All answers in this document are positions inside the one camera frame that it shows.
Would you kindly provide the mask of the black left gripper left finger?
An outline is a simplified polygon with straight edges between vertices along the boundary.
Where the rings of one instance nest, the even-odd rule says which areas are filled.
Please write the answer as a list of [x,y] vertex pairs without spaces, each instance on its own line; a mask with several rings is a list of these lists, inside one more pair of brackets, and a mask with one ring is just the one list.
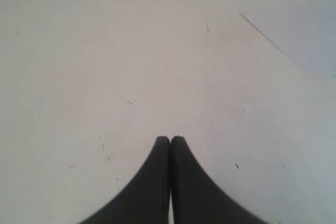
[[169,203],[170,140],[159,136],[135,176],[84,223],[168,223]]

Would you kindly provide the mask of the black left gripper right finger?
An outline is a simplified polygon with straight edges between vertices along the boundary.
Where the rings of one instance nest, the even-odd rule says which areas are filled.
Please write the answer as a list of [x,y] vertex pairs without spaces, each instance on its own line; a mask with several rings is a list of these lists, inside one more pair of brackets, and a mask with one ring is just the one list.
[[265,223],[212,181],[182,136],[171,140],[170,170],[175,223]]

